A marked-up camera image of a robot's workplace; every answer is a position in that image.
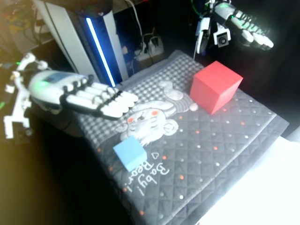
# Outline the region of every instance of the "orange dot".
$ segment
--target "orange dot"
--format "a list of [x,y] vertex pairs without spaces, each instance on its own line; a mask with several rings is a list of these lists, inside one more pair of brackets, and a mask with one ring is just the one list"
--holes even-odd
[[155,111],[152,111],[151,114],[152,114],[152,116],[156,116],[156,115],[158,114],[158,111],[156,111],[156,110],[155,110]]

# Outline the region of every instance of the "bear's rosy cheek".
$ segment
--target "bear's rosy cheek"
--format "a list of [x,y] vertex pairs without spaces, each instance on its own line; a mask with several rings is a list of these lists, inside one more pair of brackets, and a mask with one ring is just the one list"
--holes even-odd
[[127,120],[128,123],[132,123],[133,122],[133,118],[130,117],[128,120]]
[[158,114],[158,111],[154,110],[154,111],[152,111],[151,114],[152,114],[152,116],[156,116]]

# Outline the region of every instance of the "cartoon bear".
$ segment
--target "cartoon bear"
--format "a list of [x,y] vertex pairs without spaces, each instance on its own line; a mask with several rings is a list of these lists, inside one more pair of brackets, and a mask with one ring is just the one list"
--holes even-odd
[[168,101],[149,101],[136,105],[132,109],[134,114],[127,122],[115,129],[121,133],[121,141],[134,136],[142,146],[145,146],[163,135],[171,136],[177,132],[179,126],[175,120],[168,118],[189,109],[191,111],[198,109],[198,105],[187,94],[173,89],[171,81],[161,81],[159,86],[164,89]]

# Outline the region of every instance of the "green wire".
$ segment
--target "green wire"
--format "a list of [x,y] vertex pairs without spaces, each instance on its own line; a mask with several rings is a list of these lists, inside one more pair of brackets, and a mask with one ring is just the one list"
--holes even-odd
[[195,12],[197,15],[200,15],[200,13],[197,11],[196,7],[194,6],[193,0],[191,0],[191,3],[192,3],[192,8],[193,8],[194,12]]
[[0,109],[2,109],[4,107],[5,103],[4,102],[1,102],[0,103]]

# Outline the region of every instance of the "quilted mat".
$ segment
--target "quilted mat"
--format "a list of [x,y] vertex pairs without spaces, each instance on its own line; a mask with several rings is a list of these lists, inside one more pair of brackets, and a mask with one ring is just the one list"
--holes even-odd
[[[180,54],[154,73],[129,79],[125,89],[139,101],[120,120],[78,115],[108,175],[139,212],[140,223],[195,224],[199,211],[207,210],[201,205],[270,142],[277,121],[284,121],[241,90],[209,115],[188,96],[193,76],[202,68]],[[275,136],[286,125],[284,121]],[[128,172],[113,146],[132,135],[148,159]]]

